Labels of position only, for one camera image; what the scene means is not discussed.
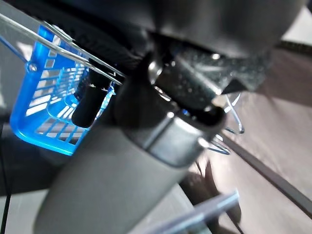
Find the basket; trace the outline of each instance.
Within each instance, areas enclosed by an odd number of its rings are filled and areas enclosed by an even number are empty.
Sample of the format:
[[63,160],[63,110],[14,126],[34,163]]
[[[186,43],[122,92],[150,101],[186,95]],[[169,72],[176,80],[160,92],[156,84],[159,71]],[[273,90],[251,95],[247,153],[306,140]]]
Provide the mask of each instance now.
[[[38,34],[83,56],[43,26],[40,26]],[[75,89],[87,74],[87,67],[36,42],[31,60],[26,63],[24,81],[11,113],[13,132],[31,144],[72,155],[89,130],[77,127],[71,121],[78,103],[74,97]],[[97,117],[114,94],[111,86]]]

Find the bolt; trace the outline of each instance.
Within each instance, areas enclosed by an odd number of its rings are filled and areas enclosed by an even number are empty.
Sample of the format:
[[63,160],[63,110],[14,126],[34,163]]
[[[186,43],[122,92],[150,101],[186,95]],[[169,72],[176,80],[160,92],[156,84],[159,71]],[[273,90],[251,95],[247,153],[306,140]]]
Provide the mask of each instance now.
[[29,64],[28,69],[31,72],[36,72],[37,71],[37,66],[35,64],[31,63],[31,64]]

